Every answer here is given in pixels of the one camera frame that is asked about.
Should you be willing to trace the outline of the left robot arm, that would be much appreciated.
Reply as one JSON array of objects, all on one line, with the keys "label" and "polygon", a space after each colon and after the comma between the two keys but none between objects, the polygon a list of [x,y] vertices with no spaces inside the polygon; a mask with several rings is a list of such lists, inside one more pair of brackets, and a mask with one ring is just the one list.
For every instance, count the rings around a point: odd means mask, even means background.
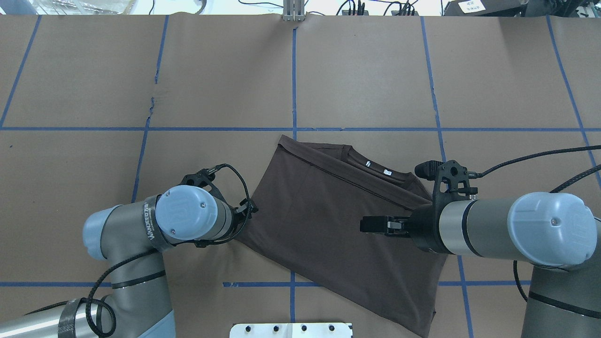
[{"label": "left robot arm", "polygon": [[257,212],[245,198],[230,205],[213,180],[221,163],[186,175],[163,194],[92,214],[82,239],[109,268],[88,295],[57,302],[2,323],[3,338],[174,338],[176,323],[163,253],[180,245],[223,245]]}]

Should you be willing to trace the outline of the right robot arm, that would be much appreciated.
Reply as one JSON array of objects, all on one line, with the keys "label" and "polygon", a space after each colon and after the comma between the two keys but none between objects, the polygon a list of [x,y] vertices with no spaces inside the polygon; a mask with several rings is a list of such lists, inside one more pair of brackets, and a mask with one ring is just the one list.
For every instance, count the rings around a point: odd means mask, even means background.
[{"label": "right robot arm", "polygon": [[582,199],[553,190],[479,199],[479,174],[456,161],[428,161],[433,201],[410,216],[365,216],[363,233],[411,239],[423,252],[532,264],[521,336],[600,336],[600,219]]}]

